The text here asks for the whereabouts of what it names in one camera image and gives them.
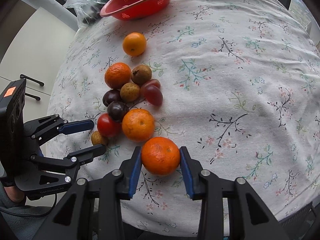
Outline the person's left hand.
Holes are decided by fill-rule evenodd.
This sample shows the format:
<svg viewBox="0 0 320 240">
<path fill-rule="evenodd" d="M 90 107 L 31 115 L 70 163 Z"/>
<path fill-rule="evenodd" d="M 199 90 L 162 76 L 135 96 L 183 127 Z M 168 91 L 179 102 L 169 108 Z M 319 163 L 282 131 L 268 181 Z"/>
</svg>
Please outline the person's left hand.
<svg viewBox="0 0 320 240">
<path fill-rule="evenodd" d="M 5 192 L 12 202 L 20 203 L 24 200 L 24 193 L 16 186 L 5 187 Z"/>
</svg>

